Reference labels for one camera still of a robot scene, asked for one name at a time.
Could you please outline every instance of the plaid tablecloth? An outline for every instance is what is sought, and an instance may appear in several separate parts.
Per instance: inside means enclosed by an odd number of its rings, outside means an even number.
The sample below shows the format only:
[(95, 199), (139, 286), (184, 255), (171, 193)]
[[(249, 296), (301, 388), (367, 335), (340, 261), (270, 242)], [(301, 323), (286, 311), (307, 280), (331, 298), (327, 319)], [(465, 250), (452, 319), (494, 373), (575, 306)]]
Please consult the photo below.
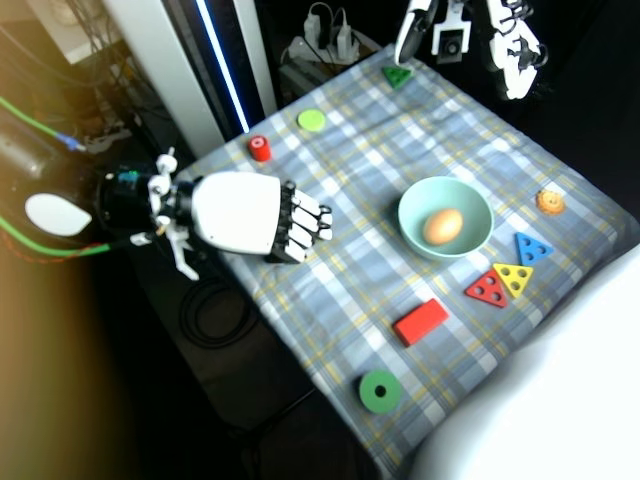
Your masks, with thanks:
[[(585, 275), (638, 243), (640, 230), (581, 175), (422, 63), (394, 91), (381, 72), (392, 53), (384, 49), (253, 128), (269, 139), (270, 162), (252, 161), (242, 136), (181, 177), (256, 171), (291, 179), (333, 207), (334, 239), (316, 244), (303, 265), (224, 258), (383, 475), (401, 477), (433, 427)], [(327, 115), (320, 133), (296, 124), (310, 107)], [(416, 255), (398, 230), (402, 193), (435, 175), (473, 184), (496, 215), (487, 246), (454, 263)], [(537, 210), (542, 188), (564, 193), (564, 214)], [(518, 263), (518, 231), (555, 248), (522, 297), (501, 310), (465, 296), (493, 262)], [(433, 297), (449, 319), (404, 348), (391, 325)], [(392, 372), (406, 391), (391, 414), (371, 414), (358, 400), (357, 380), (373, 369)]]

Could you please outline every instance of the yellow triangle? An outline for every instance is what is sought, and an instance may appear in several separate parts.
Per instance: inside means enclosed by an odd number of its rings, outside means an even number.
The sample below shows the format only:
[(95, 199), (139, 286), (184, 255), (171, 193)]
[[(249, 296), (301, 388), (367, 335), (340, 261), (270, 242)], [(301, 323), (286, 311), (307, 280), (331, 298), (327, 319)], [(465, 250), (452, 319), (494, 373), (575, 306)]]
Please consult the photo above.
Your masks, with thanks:
[(520, 265), (506, 265), (504, 263), (494, 263), (493, 268), (507, 287), (513, 298), (518, 298), (533, 276), (533, 268), (521, 267)]

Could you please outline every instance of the red cylinder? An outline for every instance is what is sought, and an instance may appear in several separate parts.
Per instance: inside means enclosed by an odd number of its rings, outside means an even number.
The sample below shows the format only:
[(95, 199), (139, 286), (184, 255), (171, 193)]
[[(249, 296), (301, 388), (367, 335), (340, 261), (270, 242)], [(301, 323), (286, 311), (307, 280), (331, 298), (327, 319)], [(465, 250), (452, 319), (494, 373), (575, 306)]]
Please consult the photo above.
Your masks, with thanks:
[(249, 140), (249, 151), (256, 162), (271, 160), (271, 147), (266, 137), (256, 135)]

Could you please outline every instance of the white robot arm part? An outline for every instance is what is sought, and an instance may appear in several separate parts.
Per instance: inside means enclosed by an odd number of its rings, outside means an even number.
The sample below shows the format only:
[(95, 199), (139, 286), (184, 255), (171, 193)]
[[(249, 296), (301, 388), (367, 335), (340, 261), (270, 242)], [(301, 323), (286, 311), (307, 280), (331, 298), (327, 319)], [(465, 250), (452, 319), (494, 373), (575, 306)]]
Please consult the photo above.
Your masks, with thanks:
[[(439, 0), (411, 0), (398, 41), (395, 62), (402, 65), (416, 53), (433, 23)], [(447, 0), (445, 21), (434, 25), (432, 55), (439, 63), (459, 62), (469, 50), (471, 22), (463, 21), (465, 7), (473, 4), (487, 68), (499, 72), (501, 91), (509, 100), (524, 98), (537, 71), (547, 61), (547, 51), (525, 19), (533, 13), (526, 0)]]
[(330, 240), (331, 209), (276, 177), (218, 172), (194, 183), (173, 185), (177, 162), (161, 155), (158, 175), (148, 182), (154, 223), (167, 236), (176, 268), (192, 280), (198, 274), (185, 261), (190, 231), (217, 249), (265, 255), (267, 261), (302, 263), (314, 242)]

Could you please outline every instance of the orange round biscuit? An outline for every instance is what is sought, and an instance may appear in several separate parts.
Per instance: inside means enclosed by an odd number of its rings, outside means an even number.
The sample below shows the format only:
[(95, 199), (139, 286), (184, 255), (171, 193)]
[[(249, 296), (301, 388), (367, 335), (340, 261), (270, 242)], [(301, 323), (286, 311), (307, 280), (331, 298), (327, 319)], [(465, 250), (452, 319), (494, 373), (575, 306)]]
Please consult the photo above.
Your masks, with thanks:
[(538, 209), (549, 215), (559, 215), (564, 212), (564, 198), (562, 195), (549, 190), (542, 190), (536, 195)]

